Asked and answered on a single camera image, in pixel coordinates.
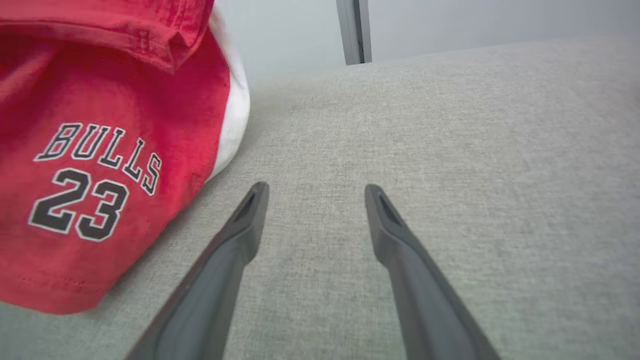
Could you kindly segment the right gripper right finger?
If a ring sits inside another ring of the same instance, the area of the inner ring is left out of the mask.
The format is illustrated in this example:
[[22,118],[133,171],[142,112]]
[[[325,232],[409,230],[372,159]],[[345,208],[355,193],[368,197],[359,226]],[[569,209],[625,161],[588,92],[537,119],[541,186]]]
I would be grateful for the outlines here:
[[386,268],[409,360],[498,360],[499,354],[382,187],[365,187],[368,227]]

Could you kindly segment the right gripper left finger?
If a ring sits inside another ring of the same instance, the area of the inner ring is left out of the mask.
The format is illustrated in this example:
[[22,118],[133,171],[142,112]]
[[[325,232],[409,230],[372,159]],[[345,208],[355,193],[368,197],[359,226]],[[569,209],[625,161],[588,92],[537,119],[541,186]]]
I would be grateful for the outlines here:
[[132,347],[129,360],[221,360],[245,267],[265,226],[269,184],[250,187]]

